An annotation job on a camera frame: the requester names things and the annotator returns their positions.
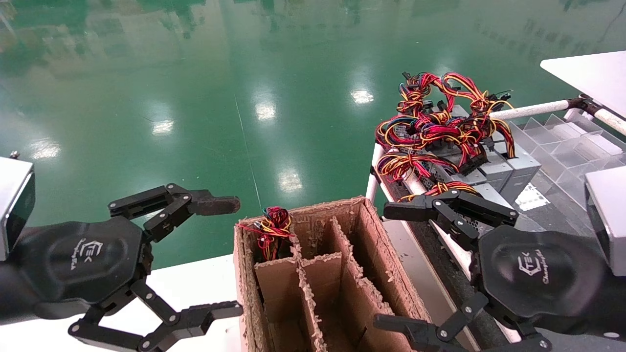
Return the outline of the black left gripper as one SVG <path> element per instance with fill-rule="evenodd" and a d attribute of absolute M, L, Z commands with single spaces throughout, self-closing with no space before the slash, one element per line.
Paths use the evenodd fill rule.
<path fill-rule="evenodd" d="M 237 318 L 237 301 L 190 306 L 175 311 L 145 279 L 152 246 L 191 216 L 234 214 L 237 196 L 214 196 L 168 183 L 108 205 L 105 222 L 65 222 L 23 230 L 0 268 L 0 322 L 67 319 L 85 314 L 68 329 L 74 339 L 116 352 L 166 352 L 182 339 L 206 335 L 218 319 Z M 154 213 L 143 230 L 130 220 Z M 161 324 L 146 336 L 101 326 L 138 298 Z"/>

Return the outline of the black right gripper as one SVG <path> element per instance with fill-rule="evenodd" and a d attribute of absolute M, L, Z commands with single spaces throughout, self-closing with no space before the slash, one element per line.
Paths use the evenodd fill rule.
<path fill-rule="evenodd" d="M 515 328 L 521 338 L 487 352 L 552 351 L 552 343 L 534 327 L 624 338 L 625 278 L 612 273 L 595 239 L 515 229 L 517 211 L 463 190 L 386 202 L 383 215 L 406 222 L 433 220 L 464 250 L 476 251 L 472 283 L 479 292 L 442 326 L 395 315 L 374 316 L 375 328 L 403 334 L 412 350 L 466 352 L 452 341 L 483 310 Z M 467 218 L 496 229 L 479 238 Z"/>

